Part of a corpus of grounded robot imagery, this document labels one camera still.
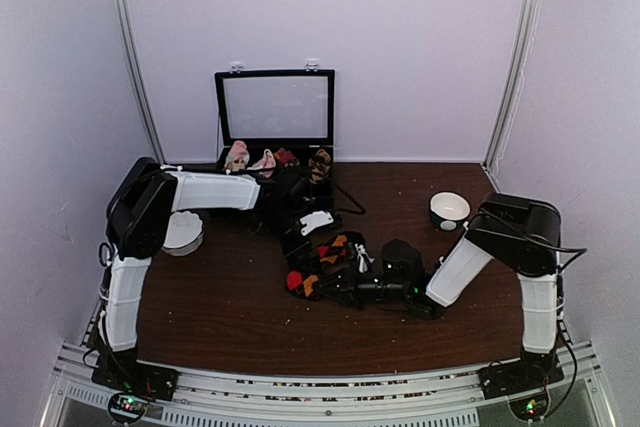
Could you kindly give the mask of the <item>red orange argyle sock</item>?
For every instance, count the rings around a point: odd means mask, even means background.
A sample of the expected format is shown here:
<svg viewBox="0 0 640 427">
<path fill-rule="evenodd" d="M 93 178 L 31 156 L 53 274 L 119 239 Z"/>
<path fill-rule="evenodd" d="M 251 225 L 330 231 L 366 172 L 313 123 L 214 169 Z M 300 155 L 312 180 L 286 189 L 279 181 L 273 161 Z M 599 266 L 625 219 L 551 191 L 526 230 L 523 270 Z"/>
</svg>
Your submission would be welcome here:
<svg viewBox="0 0 640 427">
<path fill-rule="evenodd" d="M 333 274 L 352 270 L 366 273 L 372 264 L 364 236 L 357 231 L 343 231 L 313 246 L 307 245 L 294 253 L 284 289 L 305 300 L 320 300 L 317 283 Z"/>
</svg>

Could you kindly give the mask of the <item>beige brown argyle sock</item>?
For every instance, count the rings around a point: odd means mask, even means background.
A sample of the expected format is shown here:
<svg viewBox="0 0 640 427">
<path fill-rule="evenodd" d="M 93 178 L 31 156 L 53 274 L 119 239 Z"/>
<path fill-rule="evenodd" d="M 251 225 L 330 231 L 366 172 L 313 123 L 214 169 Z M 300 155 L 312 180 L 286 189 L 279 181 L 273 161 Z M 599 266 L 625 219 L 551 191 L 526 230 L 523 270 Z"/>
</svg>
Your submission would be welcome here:
<svg viewBox="0 0 640 427">
<path fill-rule="evenodd" d="M 320 185 L 328 181 L 331 172 L 331 165 L 331 155 L 323 148 L 317 150 L 308 161 L 310 182 L 313 185 Z"/>
</svg>

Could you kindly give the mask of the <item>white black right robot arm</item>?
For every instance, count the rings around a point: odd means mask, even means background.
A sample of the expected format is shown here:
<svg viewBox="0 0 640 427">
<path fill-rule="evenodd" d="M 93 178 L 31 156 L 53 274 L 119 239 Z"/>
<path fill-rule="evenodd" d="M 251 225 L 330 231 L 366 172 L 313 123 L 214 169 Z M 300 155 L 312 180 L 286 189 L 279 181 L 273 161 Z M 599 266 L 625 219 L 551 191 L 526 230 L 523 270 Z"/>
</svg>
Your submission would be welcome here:
<svg viewBox="0 0 640 427">
<path fill-rule="evenodd" d="M 519 387 L 535 387 L 551 371 L 559 310 L 558 279 L 561 214 L 552 204 L 492 193 L 466 223 L 438 267 L 427 273 L 420 252 L 394 239 L 384 245 L 380 273 L 350 266 L 322 277 L 315 290 L 345 307 L 394 300 L 427 321 L 440 318 L 491 262 L 513 271 L 519 281 L 523 312 L 522 350 L 513 366 Z"/>
</svg>

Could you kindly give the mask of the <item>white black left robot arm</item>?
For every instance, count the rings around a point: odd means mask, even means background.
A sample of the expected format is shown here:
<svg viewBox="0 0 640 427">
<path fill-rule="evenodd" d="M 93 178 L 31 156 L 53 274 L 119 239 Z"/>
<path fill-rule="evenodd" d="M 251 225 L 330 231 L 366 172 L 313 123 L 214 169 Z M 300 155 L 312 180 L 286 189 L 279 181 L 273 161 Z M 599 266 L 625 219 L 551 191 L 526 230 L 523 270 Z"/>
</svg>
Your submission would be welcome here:
<svg viewBox="0 0 640 427">
<path fill-rule="evenodd" d="M 297 171 L 271 179 L 257 170 L 229 172 L 135 161 L 106 209 L 106 236 L 113 249 L 102 340 L 114 353 L 103 367 L 123 391 L 137 389 L 144 371 L 122 351 L 137 344 L 137 318 L 146 273 L 161 251 L 176 212 L 212 209 L 254 211 L 280 242 L 293 268 L 308 267 L 310 236 L 336 228 L 329 181 L 314 187 Z"/>
</svg>

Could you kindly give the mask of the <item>dark red rolled sock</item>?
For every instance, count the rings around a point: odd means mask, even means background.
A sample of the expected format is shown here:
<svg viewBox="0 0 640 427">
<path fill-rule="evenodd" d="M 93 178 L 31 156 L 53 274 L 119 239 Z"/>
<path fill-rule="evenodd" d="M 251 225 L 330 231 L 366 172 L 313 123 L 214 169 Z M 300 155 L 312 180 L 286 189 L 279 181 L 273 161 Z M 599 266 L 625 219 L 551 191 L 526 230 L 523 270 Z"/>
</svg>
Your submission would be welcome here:
<svg viewBox="0 0 640 427">
<path fill-rule="evenodd" d="M 277 164 L 282 167 L 295 165 L 297 163 L 297 158 L 295 157 L 295 155 L 285 148 L 278 149 L 274 153 L 274 158 Z"/>
</svg>

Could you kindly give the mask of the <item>white pink sock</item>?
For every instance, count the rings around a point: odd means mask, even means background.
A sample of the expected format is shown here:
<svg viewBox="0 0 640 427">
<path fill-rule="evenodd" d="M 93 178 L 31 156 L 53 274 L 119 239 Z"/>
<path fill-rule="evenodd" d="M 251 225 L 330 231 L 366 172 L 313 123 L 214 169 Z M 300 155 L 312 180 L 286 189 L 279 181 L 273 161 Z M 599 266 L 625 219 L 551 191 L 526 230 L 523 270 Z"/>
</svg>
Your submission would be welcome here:
<svg viewBox="0 0 640 427">
<path fill-rule="evenodd" d="M 277 162 L 273 152 L 270 149 L 263 151 L 262 157 L 248 167 L 248 170 L 258 174 L 263 178 L 270 178 L 277 168 Z"/>
</svg>

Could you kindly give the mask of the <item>pink rolled sock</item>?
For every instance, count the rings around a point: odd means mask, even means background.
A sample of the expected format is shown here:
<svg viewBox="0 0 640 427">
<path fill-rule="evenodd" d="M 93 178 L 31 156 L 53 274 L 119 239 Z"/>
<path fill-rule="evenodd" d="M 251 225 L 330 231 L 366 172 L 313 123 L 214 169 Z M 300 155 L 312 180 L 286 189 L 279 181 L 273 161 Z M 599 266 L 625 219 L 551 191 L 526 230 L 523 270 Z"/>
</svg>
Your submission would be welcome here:
<svg viewBox="0 0 640 427">
<path fill-rule="evenodd" d="M 236 140 L 227 153 L 224 169 L 229 172 L 239 172 L 247 169 L 250 154 L 247 145 L 242 140 Z"/>
</svg>

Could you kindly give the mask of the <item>black box with glass lid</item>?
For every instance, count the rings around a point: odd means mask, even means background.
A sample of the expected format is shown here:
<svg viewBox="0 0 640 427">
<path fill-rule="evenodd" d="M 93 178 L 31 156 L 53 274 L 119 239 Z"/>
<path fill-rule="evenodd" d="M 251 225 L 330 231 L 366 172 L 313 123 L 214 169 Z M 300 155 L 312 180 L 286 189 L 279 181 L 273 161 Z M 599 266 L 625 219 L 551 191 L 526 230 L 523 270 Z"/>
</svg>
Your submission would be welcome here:
<svg viewBox="0 0 640 427">
<path fill-rule="evenodd" d="M 266 149 L 283 153 L 274 173 L 255 179 L 260 185 L 256 207 L 308 213 L 334 208 L 334 192 L 327 173 L 311 180 L 309 160 L 319 150 L 334 155 L 334 97 L 336 73 L 330 69 L 275 69 L 218 72 L 214 75 L 223 151 L 242 141 L 250 164 Z"/>
</svg>

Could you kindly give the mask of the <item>white fluted bowl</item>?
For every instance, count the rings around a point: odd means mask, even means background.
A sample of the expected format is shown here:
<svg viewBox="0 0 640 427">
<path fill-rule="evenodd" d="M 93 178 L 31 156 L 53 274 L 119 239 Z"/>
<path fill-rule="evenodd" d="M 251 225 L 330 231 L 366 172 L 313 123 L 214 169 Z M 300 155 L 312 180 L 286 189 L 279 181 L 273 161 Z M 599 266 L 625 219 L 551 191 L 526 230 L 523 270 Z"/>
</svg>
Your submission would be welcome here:
<svg viewBox="0 0 640 427">
<path fill-rule="evenodd" d="M 174 257 L 184 257 L 200 247 L 203 237 L 203 221 L 197 213 L 175 212 L 169 218 L 162 250 Z"/>
</svg>

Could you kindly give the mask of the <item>white bowl dark outside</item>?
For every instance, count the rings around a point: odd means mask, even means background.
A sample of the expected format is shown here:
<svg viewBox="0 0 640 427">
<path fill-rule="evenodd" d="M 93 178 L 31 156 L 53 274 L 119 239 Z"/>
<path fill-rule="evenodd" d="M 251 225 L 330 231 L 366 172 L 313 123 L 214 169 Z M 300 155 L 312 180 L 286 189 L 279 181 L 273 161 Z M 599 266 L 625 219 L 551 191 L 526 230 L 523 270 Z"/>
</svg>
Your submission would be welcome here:
<svg viewBox="0 0 640 427">
<path fill-rule="evenodd" d="M 468 201 L 454 192 L 438 192 L 429 201 L 430 220 L 442 231 L 450 232 L 461 227 L 470 213 Z"/>
</svg>

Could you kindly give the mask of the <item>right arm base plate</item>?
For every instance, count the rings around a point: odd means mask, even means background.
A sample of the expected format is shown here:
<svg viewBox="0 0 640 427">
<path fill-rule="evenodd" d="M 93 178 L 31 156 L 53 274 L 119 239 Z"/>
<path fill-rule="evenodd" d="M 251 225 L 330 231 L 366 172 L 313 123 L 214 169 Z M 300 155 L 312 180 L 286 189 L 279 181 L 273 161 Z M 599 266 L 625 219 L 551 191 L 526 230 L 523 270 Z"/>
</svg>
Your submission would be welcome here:
<svg viewBox="0 0 640 427">
<path fill-rule="evenodd" d="M 522 352 L 517 360 L 492 362 L 478 371 L 485 399 L 512 396 L 560 382 L 564 372 L 555 353 Z"/>
</svg>

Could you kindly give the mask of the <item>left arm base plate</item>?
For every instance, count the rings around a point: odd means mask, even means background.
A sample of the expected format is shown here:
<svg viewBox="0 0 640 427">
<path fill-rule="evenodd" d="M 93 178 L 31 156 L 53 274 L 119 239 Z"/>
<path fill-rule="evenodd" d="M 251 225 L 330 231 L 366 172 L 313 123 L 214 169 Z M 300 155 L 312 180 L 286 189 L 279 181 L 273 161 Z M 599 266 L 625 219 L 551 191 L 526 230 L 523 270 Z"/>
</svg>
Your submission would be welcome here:
<svg viewBox="0 0 640 427">
<path fill-rule="evenodd" d="M 138 361 L 138 348 L 115 351 L 99 337 L 95 343 L 98 359 L 91 375 L 94 384 L 151 400 L 171 401 L 179 372 Z"/>
</svg>

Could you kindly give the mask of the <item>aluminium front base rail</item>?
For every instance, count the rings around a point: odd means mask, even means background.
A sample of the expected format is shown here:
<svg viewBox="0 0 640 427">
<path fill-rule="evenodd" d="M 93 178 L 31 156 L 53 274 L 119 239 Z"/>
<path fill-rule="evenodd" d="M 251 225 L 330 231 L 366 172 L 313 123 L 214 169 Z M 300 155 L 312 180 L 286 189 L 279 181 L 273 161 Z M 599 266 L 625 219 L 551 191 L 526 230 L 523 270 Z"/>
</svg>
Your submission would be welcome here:
<svg viewBox="0 0 640 427">
<path fill-rule="evenodd" d="M 416 373 L 304 377 L 234 374 L 147 362 L 178 372 L 171 401 L 149 405 L 132 426 L 622 426 L 599 359 L 590 342 L 565 348 L 566 376 L 547 387 L 551 410 L 544 422 L 519 420 L 512 411 L 527 394 L 489 399 L 478 371 L 483 364 Z M 91 382 L 97 354 L 63 343 L 47 382 L 36 426 L 116 426 L 107 413 L 113 390 Z"/>
</svg>

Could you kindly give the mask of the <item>aluminium frame post right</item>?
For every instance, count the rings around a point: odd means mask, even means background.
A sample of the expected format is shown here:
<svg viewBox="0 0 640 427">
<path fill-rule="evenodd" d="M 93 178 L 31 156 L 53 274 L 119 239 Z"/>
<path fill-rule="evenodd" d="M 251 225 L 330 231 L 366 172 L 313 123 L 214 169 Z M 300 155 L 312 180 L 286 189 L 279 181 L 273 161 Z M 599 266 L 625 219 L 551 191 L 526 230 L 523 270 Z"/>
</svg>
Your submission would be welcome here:
<svg viewBox="0 0 640 427">
<path fill-rule="evenodd" d="M 531 46 L 540 0 L 521 0 L 519 20 L 507 77 L 499 104 L 498 114 L 483 162 L 485 171 L 494 176 L 504 147 L 510 125 L 515 115 L 521 87 L 524 82 L 524 66 Z"/>
</svg>

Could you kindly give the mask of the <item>aluminium frame post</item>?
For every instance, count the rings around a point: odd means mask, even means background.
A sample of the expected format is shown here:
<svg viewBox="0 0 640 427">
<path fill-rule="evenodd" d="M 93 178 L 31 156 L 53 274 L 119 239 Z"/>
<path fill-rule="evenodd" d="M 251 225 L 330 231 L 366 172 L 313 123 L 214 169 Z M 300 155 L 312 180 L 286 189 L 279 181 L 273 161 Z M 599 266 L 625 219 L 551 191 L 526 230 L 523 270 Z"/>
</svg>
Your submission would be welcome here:
<svg viewBox="0 0 640 427">
<path fill-rule="evenodd" d="M 494 176 L 504 147 L 510 125 L 515 115 L 521 87 L 524 82 L 524 66 L 531 46 L 540 0 L 521 0 L 519 20 L 507 77 L 499 104 L 498 114 L 483 162 L 485 171 Z"/>
<path fill-rule="evenodd" d="M 157 127 L 151 111 L 144 79 L 142 76 L 141 64 L 135 45 L 134 32 L 127 0 L 114 0 L 116 15 L 119 22 L 120 35 L 124 47 L 126 66 L 133 89 L 134 98 L 141 115 L 143 127 L 157 161 L 166 161 L 163 148 L 161 146 Z"/>
</svg>

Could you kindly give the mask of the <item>aluminium frame post left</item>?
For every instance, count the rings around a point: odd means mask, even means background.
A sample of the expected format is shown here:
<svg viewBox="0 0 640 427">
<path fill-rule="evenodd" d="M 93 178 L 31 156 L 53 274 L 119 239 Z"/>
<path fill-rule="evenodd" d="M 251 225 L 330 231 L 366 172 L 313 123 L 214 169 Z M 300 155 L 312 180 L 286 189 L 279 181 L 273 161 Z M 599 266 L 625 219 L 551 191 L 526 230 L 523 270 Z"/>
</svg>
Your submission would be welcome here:
<svg viewBox="0 0 640 427">
<path fill-rule="evenodd" d="M 120 35 L 124 47 L 126 66 L 133 89 L 134 98 L 141 115 L 143 127 L 157 161 L 166 161 L 163 148 L 161 146 L 157 127 L 151 111 L 144 79 L 142 76 L 141 64 L 135 45 L 134 32 L 127 0 L 114 0 L 116 15 L 119 22 Z"/>
</svg>

